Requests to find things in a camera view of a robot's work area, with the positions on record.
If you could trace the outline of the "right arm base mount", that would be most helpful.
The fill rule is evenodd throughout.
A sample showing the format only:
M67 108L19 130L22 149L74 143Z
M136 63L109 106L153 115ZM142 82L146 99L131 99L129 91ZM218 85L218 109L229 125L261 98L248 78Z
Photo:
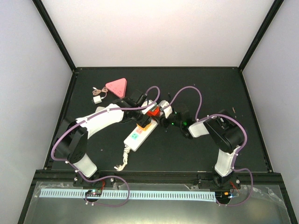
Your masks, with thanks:
M233 173L228 176L221 177L216 173L200 173L198 174L197 185L203 189L228 189L231 187L230 182L236 183L238 177Z

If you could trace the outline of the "red cube socket adapter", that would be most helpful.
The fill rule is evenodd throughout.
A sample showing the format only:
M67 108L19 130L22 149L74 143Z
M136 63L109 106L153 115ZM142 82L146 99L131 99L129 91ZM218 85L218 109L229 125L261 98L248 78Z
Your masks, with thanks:
M156 107L156 108L153 108L153 109L150 109L147 111L147 115L150 116L150 117L156 117L156 116L160 116L160 109L159 107Z

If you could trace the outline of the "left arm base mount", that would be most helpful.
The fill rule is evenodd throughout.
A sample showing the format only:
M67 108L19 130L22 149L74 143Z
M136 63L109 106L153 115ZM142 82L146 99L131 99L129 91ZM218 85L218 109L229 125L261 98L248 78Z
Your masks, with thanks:
M114 180L115 180L114 177L109 177L109 178L105 178L100 181L91 182L91 181L97 180L99 178L101 178L100 174L95 173L90 178L86 177L86 179L89 180L89 181L86 181L79 173L76 173L76 175L74 177L74 181L73 181L73 186L74 187L83 187L83 188L91 188L91 187L103 188L103 187L110 186L111 184L114 183Z

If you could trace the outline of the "pink triangular power strip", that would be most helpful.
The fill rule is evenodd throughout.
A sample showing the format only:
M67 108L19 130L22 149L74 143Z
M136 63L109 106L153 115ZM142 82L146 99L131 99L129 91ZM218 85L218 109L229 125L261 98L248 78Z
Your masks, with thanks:
M127 80L125 78L117 79L109 82L105 87L119 98L124 98L127 88Z

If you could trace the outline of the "white USB charger plug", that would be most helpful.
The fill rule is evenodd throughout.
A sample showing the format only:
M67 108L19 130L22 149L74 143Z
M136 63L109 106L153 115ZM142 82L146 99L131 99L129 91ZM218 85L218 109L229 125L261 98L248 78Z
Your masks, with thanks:
M93 97L93 102L94 102L95 105L101 103L102 102L101 96Z

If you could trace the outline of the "white plug adapter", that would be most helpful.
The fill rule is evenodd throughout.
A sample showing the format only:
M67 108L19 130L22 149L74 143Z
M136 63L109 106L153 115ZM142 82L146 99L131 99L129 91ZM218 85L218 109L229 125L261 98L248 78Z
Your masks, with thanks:
M98 106L98 107L96 108L96 111L95 111L95 112L100 112L100 111L102 111L102 110L104 110L104 109L105 109L105 107Z

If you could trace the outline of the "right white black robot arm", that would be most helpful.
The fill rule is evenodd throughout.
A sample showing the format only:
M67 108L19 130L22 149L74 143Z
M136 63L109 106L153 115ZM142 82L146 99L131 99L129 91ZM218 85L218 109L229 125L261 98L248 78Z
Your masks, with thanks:
M187 139L210 135L219 148L211 181L219 189L229 183L238 152L245 146L248 137L245 129L226 110L210 115L202 121L195 121L191 118L188 107L180 104L169 115L165 109L161 109L156 121L165 128L169 125L178 127Z

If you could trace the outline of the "yellow cube socket adapter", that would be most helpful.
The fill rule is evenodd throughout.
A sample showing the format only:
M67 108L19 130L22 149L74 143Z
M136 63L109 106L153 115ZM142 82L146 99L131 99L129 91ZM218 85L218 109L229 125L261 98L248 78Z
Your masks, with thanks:
M151 126L151 124L146 125L145 127L140 126L139 124L137 124L137 127L140 128L143 131L147 131L148 128Z

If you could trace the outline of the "white long power strip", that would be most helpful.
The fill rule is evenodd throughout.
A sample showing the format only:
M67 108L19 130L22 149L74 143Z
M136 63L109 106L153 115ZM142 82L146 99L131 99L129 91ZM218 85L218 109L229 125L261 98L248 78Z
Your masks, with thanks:
M124 140L124 145L135 152L150 136L150 134L154 131L154 129L157 126L158 123L154 119L151 120L151 123L145 130L143 130L139 126L136 126L136 128Z

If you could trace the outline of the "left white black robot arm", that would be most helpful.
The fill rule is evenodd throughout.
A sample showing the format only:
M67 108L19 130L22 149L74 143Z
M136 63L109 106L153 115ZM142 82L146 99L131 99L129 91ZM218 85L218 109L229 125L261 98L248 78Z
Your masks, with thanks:
M71 164L84 175L89 186L100 182L97 166L87 155L88 140L104 128L123 120L140 121L145 117L143 110L149 109L155 101L146 94L136 92L132 97L114 100L104 109L77 119L64 119L53 142L51 158Z

